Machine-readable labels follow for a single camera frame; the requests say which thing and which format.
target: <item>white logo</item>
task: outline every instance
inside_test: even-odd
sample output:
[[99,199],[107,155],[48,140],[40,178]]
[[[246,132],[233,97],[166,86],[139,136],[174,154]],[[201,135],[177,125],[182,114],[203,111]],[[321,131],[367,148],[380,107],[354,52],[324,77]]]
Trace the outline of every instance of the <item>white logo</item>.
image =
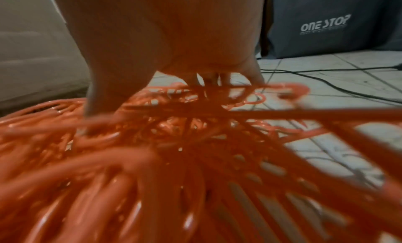
[[316,21],[311,23],[303,24],[300,28],[301,35],[309,34],[309,33],[318,33],[323,32],[325,30],[333,30],[344,28],[347,26],[347,21],[351,18],[351,14],[341,16],[338,18],[327,19],[324,21]]

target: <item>black cable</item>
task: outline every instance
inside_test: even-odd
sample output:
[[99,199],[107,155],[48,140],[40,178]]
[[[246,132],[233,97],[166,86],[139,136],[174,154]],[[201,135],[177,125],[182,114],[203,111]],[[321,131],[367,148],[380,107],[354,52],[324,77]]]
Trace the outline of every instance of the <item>black cable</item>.
[[385,97],[380,97],[380,96],[373,96],[373,95],[368,95],[368,94],[362,94],[362,93],[358,93],[358,92],[354,92],[354,91],[350,91],[344,88],[340,88],[337,87],[335,85],[333,85],[332,83],[318,78],[318,77],[314,77],[314,76],[309,76],[309,75],[304,75],[301,74],[301,72],[332,72],[332,71],[361,71],[361,70],[378,70],[378,69],[396,69],[396,70],[402,70],[402,64],[396,65],[396,66],[392,66],[392,67],[371,67],[371,68],[353,68],[353,69],[325,69],[325,70],[308,70],[308,71],[288,71],[288,70],[268,70],[268,69],[261,69],[261,71],[264,71],[263,73],[276,73],[276,72],[284,72],[284,73],[291,73],[294,75],[298,75],[298,76],[302,76],[302,77],[306,77],[309,79],[313,79],[313,80],[318,80],[321,81],[325,84],[327,84],[328,86],[332,87],[333,89],[336,89],[342,93],[346,93],[349,95],[354,95],[354,96],[358,96],[358,97],[364,97],[364,98],[371,98],[371,99],[377,99],[377,100],[382,100],[382,101],[387,101],[387,102],[392,102],[392,103],[398,103],[402,105],[402,100],[397,100],[397,99],[390,99],[390,98],[385,98]]

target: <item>beige wall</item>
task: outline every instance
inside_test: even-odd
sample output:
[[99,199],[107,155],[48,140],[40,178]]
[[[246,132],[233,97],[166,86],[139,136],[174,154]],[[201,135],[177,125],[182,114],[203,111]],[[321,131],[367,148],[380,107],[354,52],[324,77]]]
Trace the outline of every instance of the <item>beige wall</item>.
[[87,65],[51,0],[0,0],[0,111],[88,83]]

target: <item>wire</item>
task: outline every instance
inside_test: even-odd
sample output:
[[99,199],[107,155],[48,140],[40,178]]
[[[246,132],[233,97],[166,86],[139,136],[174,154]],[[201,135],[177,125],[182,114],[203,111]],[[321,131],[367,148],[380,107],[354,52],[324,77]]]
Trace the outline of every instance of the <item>wire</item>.
[[276,73],[276,72],[283,72],[283,73],[291,73],[294,75],[298,75],[298,76],[302,76],[302,77],[306,77],[309,79],[313,79],[313,80],[318,80],[320,82],[323,82],[325,84],[327,84],[328,86],[332,87],[333,89],[336,89],[342,93],[348,94],[348,95],[354,95],[354,96],[358,96],[358,97],[364,97],[364,98],[371,98],[371,99],[377,99],[377,100],[382,100],[382,101],[387,101],[387,102],[392,102],[392,103],[398,103],[402,105],[402,100],[399,99],[390,99],[390,98],[385,98],[385,97],[380,97],[380,96],[373,96],[373,95],[368,95],[368,94],[363,94],[363,93],[359,93],[359,92],[354,92],[354,91],[350,91],[344,88],[340,88],[335,86],[334,84],[318,78],[318,77],[314,77],[314,76],[309,76],[309,75],[304,75],[301,74],[301,72],[333,72],[333,71],[361,71],[361,70],[378,70],[378,69],[396,69],[396,70],[402,70],[402,64],[399,65],[395,65],[395,66],[391,66],[391,67],[370,67],[370,68],[350,68],[350,69],[325,69],[325,70],[307,70],[307,71],[288,71],[288,70],[280,70],[280,69],[276,69],[276,70],[268,70],[268,69],[261,69],[261,71],[263,71],[263,73]]

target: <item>bag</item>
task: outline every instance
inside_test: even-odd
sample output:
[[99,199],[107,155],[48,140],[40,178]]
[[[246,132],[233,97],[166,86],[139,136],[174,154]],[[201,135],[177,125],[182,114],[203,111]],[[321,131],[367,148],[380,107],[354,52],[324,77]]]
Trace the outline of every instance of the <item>bag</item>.
[[269,58],[369,46],[384,0],[273,0]]
[[374,36],[375,49],[402,51],[402,0],[386,0]]

